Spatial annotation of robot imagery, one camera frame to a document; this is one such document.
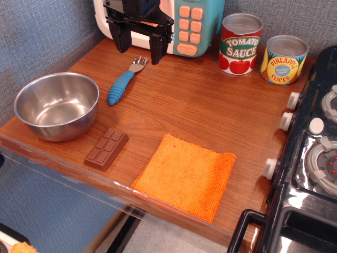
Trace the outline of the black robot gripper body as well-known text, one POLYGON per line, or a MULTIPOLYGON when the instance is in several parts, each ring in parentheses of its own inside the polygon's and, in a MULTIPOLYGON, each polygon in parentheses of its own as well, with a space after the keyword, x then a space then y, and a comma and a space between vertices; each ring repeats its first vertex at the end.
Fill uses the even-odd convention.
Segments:
POLYGON ((174 40, 174 19, 160 9, 160 1, 106 1, 107 24, 117 23, 132 32, 150 38, 152 34, 168 34, 174 40))

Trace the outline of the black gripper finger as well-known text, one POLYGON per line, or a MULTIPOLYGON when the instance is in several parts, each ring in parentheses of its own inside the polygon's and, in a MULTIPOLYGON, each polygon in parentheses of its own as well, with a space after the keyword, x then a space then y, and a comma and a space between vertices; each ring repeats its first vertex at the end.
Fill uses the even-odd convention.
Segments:
POLYGON ((117 23, 109 23, 109 29, 117 50, 125 53, 132 45, 131 31, 117 23))
POLYGON ((170 37, 168 34, 152 34, 150 36, 151 62, 159 64, 160 60, 167 54, 170 37))

